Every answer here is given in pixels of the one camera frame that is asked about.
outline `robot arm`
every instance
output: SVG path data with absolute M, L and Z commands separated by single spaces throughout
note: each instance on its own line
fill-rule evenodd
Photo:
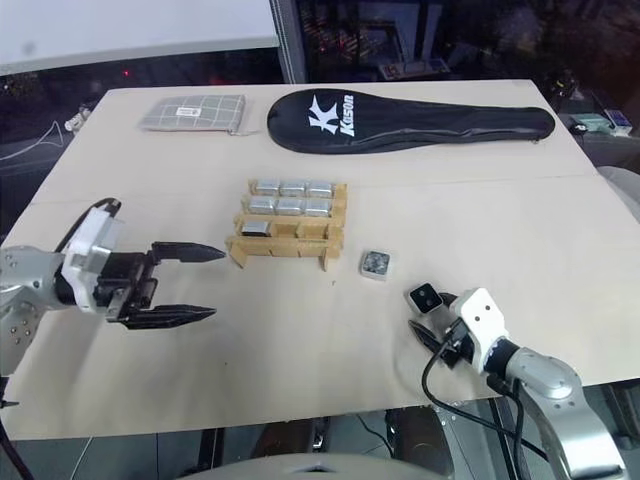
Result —
M 423 293 L 421 304 L 416 304 L 423 313 L 445 303 L 428 284 L 418 290 Z M 449 308 L 463 321 L 464 331 L 458 334 L 463 340 L 449 348 L 443 359 L 450 367 L 464 359 L 478 374 L 510 386 L 520 382 L 520 400 L 540 430 L 556 478 L 628 479 L 611 435 L 585 400 L 578 374 L 558 359 L 511 342 L 504 317 L 486 289 L 454 298 Z M 424 343 L 434 352 L 441 346 L 435 335 Z
M 208 262 L 224 252 L 195 243 L 155 242 L 143 252 L 113 252 L 120 222 L 115 209 L 91 208 L 59 248 L 0 250 L 0 376 L 12 374 L 48 310 L 77 306 L 129 329 L 171 328 L 202 320 L 214 308 L 160 305 L 149 309 L 162 260 Z

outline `table top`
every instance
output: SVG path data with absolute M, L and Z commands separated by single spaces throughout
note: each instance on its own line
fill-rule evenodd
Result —
M 247 180 L 345 182 L 345 246 L 317 259 L 250 257 L 238 268 L 166 262 L 155 304 L 214 306 L 205 321 L 127 331 L 73 309 L 48 314 L 9 382 L 12 438 L 176 431 L 426 402 L 429 354 L 407 327 L 406 293 L 424 282 L 484 286 L 512 339 L 572 365 L 586 384 L 636 377 L 640 227 L 558 125 L 538 143 L 434 145 L 317 156 L 272 142 L 265 120 L 309 86 L 116 90 L 98 105 L 6 241 L 50 250 L 96 199 L 123 201 L 119 251 L 154 240 L 224 247 Z M 425 101 L 540 106 L 529 81 L 343 85 Z M 160 98 L 244 93 L 244 131 L 145 132 Z M 367 249 L 392 256 L 386 282 L 358 273 Z M 447 400 L 487 396 L 466 365 L 439 368 Z
M 278 46 L 267 0 L 0 0 L 0 75 Z

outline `wooden table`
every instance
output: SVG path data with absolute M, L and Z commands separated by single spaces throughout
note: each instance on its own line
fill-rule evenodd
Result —
M 127 331 L 69 309 L 49 314 L 9 383 L 12 438 L 201 429 L 425 402 L 429 358 L 407 327 L 405 294 L 432 282 L 485 286 L 512 339 L 571 364 L 587 384 L 638 376 L 640 227 L 558 121 L 537 144 L 436 145 L 401 152 L 294 153 L 266 132 L 269 107 L 308 86 L 109 92 L 24 212 L 6 245 L 52 249 L 93 201 L 123 201 L 119 250 L 154 240 L 222 248 L 247 180 L 349 185 L 345 247 L 317 259 L 252 257 L 157 270 L 155 304 L 215 306 L 200 323 Z M 549 109 L 529 81 L 352 84 L 428 101 Z M 243 130 L 145 132 L 157 100 L 244 93 Z M 391 253 L 386 282 L 363 278 L 366 249 Z M 489 395 L 466 365 L 434 372 L 448 400 Z

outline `kuson logo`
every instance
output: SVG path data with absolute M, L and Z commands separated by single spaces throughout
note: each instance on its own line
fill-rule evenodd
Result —
M 342 118 L 339 121 L 339 125 L 333 124 L 334 120 L 338 120 L 338 114 L 336 108 L 338 104 L 334 103 L 326 112 L 323 111 L 318 105 L 318 99 L 313 96 L 313 103 L 309 107 L 309 111 L 315 115 L 315 117 L 309 117 L 309 125 L 312 127 L 320 127 L 320 130 L 327 130 L 332 134 L 336 134 L 338 126 L 340 127 L 340 133 L 355 136 L 355 128 L 353 122 L 353 95 L 345 95 L 342 102 Z

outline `plaid pouch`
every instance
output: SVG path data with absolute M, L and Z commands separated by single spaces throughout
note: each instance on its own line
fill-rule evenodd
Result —
M 147 112 L 138 126 L 144 130 L 218 130 L 235 135 L 244 105 L 244 95 L 165 98 Z

